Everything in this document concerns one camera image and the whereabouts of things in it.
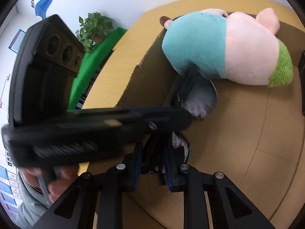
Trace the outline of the person's left hand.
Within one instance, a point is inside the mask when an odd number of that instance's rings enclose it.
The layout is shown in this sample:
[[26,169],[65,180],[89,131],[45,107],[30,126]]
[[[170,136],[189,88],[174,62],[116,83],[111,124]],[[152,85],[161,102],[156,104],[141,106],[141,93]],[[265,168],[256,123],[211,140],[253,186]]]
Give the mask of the person's left hand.
[[[21,175],[24,180],[32,187],[40,190],[37,177],[43,174],[43,170],[40,168],[21,168]],[[79,165],[62,166],[60,171],[60,178],[53,180],[49,183],[47,188],[49,191],[49,199],[54,203],[65,190],[78,178]]]

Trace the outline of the grey sleeved forearm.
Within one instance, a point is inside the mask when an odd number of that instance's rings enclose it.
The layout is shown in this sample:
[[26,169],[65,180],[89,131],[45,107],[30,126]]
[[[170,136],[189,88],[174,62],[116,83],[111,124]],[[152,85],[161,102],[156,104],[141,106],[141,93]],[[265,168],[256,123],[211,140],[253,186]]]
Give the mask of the grey sleeved forearm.
[[19,228],[32,228],[50,206],[35,177],[27,181],[21,171],[18,175],[22,203],[17,209],[14,223]]

